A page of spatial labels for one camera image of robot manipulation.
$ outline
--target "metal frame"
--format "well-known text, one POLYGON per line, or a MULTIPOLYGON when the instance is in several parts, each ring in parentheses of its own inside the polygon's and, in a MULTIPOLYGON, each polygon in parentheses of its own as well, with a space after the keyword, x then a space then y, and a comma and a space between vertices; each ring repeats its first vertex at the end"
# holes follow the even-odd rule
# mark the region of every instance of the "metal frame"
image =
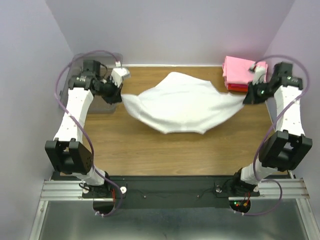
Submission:
MULTIPOLYGON (((302 222, 309 240, 320 240, 320 231, 312 212, 309 193, 302 178, 296 179, 290 172, 291 179, 277 179, 283 189, 283 199, 296 199, 302 222)), ((83 190, 77 180, 49 180, 43 183, 40 201, 33 222, 30 240, 40 238, 44 224, 48 203, 50 201, 92 201, 91 198, 82 198, 83 190)), ((279 198, 279 187, 273 182, 258 184, 260 196, 251 197, 255 200, 269 200, 279 198)), ((229 197, 229 200, 240 200, 243 197, 229 197)), ((111 202, 112 198, 95 198, 95 201, 111 202)))

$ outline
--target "pink towel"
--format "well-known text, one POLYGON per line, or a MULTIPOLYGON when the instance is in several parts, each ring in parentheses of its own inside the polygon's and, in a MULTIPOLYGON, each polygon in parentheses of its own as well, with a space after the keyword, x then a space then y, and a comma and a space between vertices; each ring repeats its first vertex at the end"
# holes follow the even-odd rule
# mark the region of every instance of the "pink towel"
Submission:
MULTIPOLYGON (((249 68, 254 63, 251 60, 226 56, 222 65, 225 86, 228 88, 228 84, 248 85, 249 82, 252 82, 254 75, 249 68)), ((267 71, 268 65, 265 61, 259 62, 257 66, 264 67, 267 71)))

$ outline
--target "stack of folded cloth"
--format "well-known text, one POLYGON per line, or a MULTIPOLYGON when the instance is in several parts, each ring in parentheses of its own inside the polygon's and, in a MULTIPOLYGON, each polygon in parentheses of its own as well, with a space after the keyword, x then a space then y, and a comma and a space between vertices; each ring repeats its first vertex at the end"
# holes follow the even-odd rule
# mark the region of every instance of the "stack of folded cloth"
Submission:
MULTIPOLYGON (((229 91, 247 92, 249 82, 253 81, 254 74, 249 71, 255 62, 251 60, 241 59, 232 56, 226 56, 223 68, 223 77, 225 87, 229 91)), ((264 67, 267 72, 268 65, 265 61, 261 61, 257 64, 259 67, 264 67)))

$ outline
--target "screw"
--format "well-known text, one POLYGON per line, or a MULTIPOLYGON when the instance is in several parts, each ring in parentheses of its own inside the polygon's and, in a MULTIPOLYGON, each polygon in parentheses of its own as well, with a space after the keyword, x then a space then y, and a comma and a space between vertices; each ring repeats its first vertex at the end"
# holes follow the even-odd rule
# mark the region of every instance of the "screw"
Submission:
POLYGON ((215 191, 216 191, 217 193, 221 193, 221 192, 222 192, 222 189, 220 188, 219 185, 217 185, 217 186, 215 187, 215 191))

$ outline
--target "metal surface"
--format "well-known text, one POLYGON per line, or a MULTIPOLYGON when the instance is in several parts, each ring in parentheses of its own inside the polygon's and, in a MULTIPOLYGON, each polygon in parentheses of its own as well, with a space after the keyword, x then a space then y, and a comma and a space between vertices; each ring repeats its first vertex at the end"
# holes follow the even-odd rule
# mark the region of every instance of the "metal surface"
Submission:
MULTIPOLYGON (((292 171, 288 171, 292 179, 296 179, 296 176, 292 171)), ((306 234, 310 240, 320 239, 320 230, 311 209, 311 205, 308 199, 297 199, 296 200, 299 212, 301 214, 301 219, 305 227, 306 234)))
MULTIPOLYGON (((43 183, 40 201, 91 201, 82 198, 81 181, 45 181, 43 183)), ((112 198, 95 198, 95 201, 112 202, 112 198)))
MULTIPOLYGON (((250 212, 276 200, 252 200, 250 212)), ((307 240, 294 199, 284 199, 270 214, 248 217, 228 209, 128 209, 95 216, 88 201, 53 201, 47 208, 41 240, 307 240)))
MULTIPOLYGON (((111 217, 101 218, 92 210, 92 199, 82 198, 80 181, 45 181, 30 240, 319 240, 303 179, 279 182, 284 199, 276 211, 262 216, 205 207, 120 209, 111 217)), ((259 190, 261 196, 251 198, 251 213, 272 208, 279 197, 279 187, 272 182, 260 183, 259 190)))
MULTIPOLYGON (((309 194, 301 179, 278 179, 283 190, 283 199, 305 199, 309 194)), ((41 201, 92 201, 82 198, 80 181, 45 181, 40 196, 41 201)), ((260 196, 251 199, 278 199, 280 190, 274 182, 261 182, 258 184, 260 196)), ((229 200, 241 200, 243 197, 229 197, 229 200)), ((95 201, 112 201, 112 198, 94 199, 95 201)))
POLYGON ((46 212, 47 212, 48 202, 40 201, 38 208, 36 210, 34 222, 32 225, 32 230, 30 233, 29 240, 38 240, 40 237, 40 233, 44 224, 46 212))

